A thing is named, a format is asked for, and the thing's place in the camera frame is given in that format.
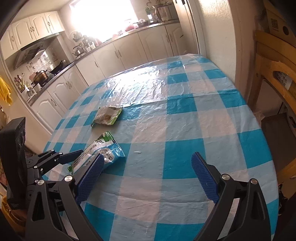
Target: cabinet handle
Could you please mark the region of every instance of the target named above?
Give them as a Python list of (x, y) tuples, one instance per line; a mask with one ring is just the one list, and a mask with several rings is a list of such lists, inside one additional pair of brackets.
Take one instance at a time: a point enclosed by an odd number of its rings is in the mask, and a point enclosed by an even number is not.
[(54, 105), (57, 106), (56, 102), (52, 98), (50, 98), (50, 99), (54, 103)]

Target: range hood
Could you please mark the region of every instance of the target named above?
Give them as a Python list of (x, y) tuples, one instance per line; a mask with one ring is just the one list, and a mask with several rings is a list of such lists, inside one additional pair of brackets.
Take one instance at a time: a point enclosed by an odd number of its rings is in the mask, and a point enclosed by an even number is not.
[(15, 59), (14, 69), (32, 60), (36, 55), (45, 51), (59, 33), (49, 35), (22, 47)]

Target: checkered tablecloth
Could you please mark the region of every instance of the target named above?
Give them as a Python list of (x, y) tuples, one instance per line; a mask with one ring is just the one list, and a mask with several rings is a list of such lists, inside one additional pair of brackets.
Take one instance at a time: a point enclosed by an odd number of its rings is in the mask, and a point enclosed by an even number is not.
[[(114, 125), (91, 128), (98, 107), (106, 105), (124, 108)], [(191, 167), (196, 151), (235, 180), (258, 179), (274, 234), (278, 188), (265, 137), (239, 91), (208, 59), (163, 59), (89, 86), (44, 150), (85, 149), (107, 130), (126, 158), (104, 170), (83, 204), (104, 241), (192, 241), (214, 206)], [(61, 180), (67, 167), (58, 165), (46, 176)]]

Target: silver screw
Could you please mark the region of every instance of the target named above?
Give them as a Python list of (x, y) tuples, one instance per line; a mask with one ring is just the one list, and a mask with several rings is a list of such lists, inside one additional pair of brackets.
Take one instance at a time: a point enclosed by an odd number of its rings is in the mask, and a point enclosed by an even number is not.
[(64, 180), (66, 181), (66, 182), (69, 182), (69, 181), (71, 181), (73, 178), (72, 178), (72, 176), (66, 176), (65, 178), (64, 178)]
[(44, 183), (44, 180), (39, 180), (39, 181), (37, 182), (37, 184), (38, 184), (39, 186), (41, 186), (43, 183)]
[(222, 175), (222, 179), (225, 180), (225, 181), (227, 181), (227, 180), (230, 179), (230, 176), (227, 175), (227, 174), (223, 174), (223, 175)]
[(251, 183), (254, 184), (254, 185), (256, 185), (258, 183), (258, 181), (253, 178), (253, 179), (251, 179)]

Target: blue gripper pad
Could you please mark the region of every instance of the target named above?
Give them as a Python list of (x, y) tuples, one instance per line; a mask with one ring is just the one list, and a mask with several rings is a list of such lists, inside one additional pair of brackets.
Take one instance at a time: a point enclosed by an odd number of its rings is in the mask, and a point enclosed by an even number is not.
[(191, 156), (191, 165), (207, 198), (216, 204), (219, 200), (218, 185), (197, 153)]
[(77, 185), (76, 202), (78, 205), (86, 201), (95, 185), (98, 177), (101, 175), (104, 167), (104, 156), (98, 155), (85, 175)]

